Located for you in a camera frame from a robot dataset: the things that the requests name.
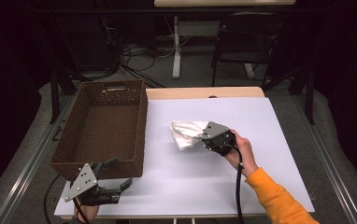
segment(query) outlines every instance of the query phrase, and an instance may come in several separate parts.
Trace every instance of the white desk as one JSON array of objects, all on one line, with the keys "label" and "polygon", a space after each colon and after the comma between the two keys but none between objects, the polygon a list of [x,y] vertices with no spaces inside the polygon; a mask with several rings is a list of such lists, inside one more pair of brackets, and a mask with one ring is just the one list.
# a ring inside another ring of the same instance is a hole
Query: white desk
[{"label": "white desk", "polygon": [[[180,99],[186,95],[195,99]],[[209,95],[220,98],[205,99]],[[308,212],[314,212],[272,105],[259,88],[148,90],[148,96],[143,176],[134,178],[118,204],[102,205],[99,218],[237,216],[236,170],[220,155],[206,150],[201,142],[180,151],[169,130],[172,119],[211,120],[247,136],[258,164]],[[110,189],[123,181],[100,180],[99,185]],[[73,215],[74,205],[64,202],[67,191],[68,183],[56,216]],[[246,183],[241,185],[241,204],[244,215],[264,214]]]},{"label": "white desk", "polygon": [[[245,6],[290,6],[294,5],[295,0],[155,0],[156,7],[245,7]],[[175,60],[173,63],[173,78],[179,78],[181,66],[181,49],[179,46],[179,17],[175,17]],[[218,23],[212,22],[207,25],[216,26],[217,35]],[[252,73],[251,65],[245,64],[248,74]]]}]

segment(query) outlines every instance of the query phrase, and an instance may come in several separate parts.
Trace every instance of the orange sweater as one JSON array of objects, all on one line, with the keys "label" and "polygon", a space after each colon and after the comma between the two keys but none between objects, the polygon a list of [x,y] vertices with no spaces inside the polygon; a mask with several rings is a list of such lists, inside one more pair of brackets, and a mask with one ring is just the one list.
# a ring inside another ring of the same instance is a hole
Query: orange sweater
[{"label": "orange sweater", "polygon": [[319,223],[281,185],[259,168],[247,179],[272,223]]}]

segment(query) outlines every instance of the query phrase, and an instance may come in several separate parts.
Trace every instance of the human hand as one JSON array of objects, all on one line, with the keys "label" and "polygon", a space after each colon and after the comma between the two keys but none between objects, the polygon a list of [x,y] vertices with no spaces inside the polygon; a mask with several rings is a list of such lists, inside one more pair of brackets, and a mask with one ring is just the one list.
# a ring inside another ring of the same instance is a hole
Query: human hand
[{"label": "human hand", "polygon": [[[242,175],[248,177],[258,169],[257,163],[254,159],[254,154],[252,152],[251,143],[249,139],[242,138],[235,130],[231,130],[231,132],[235,134],[237,146],[239,147],[239,151],[242,154],[244,167],[242,170]],[[224,158],[228,160],[235,169],[237,169],[239,164],[239,153],[237,153],[236,150],[231,150],[224,156]]]},{"label": "human hand", "polygon": [[[96,205],[96,206],[82,205],[80,207],[80,210],[83,212],[83,214],[85,215],[86,219],[88,219],[89,222],[92,222],[94,220],[94,218],[96,217],[97,213],[99,212],[99,207],[100,207],[100,205]],[[77,209],[76,206],[74,206],[74,215],[76,216],[76,218],[79,221],[85,222],[85,220],[82,217],[82,215],[78,212],[78,209]]]}]

